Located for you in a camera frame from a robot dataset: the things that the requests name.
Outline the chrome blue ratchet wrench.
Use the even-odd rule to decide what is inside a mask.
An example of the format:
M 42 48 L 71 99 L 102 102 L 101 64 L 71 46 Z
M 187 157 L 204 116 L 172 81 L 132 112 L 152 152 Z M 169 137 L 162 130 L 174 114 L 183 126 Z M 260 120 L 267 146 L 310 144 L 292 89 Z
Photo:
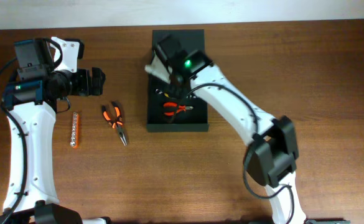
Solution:
M 163 91 L 162 91 L 162 90 L 160 90 L 160 89 L 155 89 L 154 93 L 155 93 L 155 94 L 157 94 L 157 95 L 163 95 L 163 96 L 164 96 L 164 93 L 165 93 L 165 92 L 163 92 Z M 197 97 L 196 97 L 195 95 L 193 95 L 193 94 L 191 94 L 191 95 L 188 95 L 188 96 L 187 96 L 187 99 L 196 99 L 196 98 L 197 98 Z M 177 98 L 170 96 L 170 99 L 176 100 Z

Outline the red small cutting pliers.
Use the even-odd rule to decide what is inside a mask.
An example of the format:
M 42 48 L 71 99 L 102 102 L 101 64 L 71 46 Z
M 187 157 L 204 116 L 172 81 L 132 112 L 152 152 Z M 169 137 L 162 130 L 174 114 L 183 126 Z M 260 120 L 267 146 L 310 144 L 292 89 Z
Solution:
M 166 116 L 173 116 L 180 112 L 186 112 L 192 110 L 193 106 L 178 105 L 174 102 L 166 102 L 163 104 L 163 114 Z

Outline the orange black long-nose pliers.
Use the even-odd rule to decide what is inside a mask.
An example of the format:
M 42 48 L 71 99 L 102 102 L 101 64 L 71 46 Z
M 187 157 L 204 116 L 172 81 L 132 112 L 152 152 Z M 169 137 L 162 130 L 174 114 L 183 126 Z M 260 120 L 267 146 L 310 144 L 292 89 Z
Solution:
M 125 133 L 125 128 L 124 128 L 124 122 L 123 122 L 123 116 L 121 113 L 121 109 L 119 107 L 119 105 L 117 104 L 117 102 L 112 101 L 111 102 L 112 108 L 115 111 L 115 114 L 110 113 L 107 110 L 107 107 L 105 105 L 101 106 L 101 112 L 102 115 L 105 119 L 105 121 L 113 128 L 116 130 L 117 135 L 119 136 L 121 142 L 123 143 L 124 146 L 128 145 L 128 140 L 126 137 L 126 133 Z

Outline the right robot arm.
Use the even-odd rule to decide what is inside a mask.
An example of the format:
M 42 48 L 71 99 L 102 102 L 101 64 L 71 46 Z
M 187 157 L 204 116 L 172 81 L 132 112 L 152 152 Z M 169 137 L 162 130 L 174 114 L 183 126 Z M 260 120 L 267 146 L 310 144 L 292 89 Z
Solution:
M 205 52 L 188 53 L 167 35 L 152 46 L 153 60 L 145 70 L 166 82 L 188 89 L 214 108 L 238 133 L 246 146 L 243 182 L 254 197 L 269 200 L 274 223 L 304 223 L 296 190 L 299 157 L 296 130 L 287 117 L 275 118 L 250 101 Z

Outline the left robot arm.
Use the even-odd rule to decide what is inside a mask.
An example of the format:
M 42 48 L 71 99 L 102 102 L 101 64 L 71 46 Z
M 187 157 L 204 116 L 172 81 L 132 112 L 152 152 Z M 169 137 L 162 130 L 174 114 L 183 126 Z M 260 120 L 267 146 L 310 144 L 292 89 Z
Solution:
M 11 164 L 0 223 L 110 223 L 110 218 L 82 219 L 59 204 L 52 164 L 52 135 L 58 100 L 99 96 L 105 74 L 77 67 L 80 39 L 34 38 L 14 43 L 18 68 L 0 100 L 11 129 Z

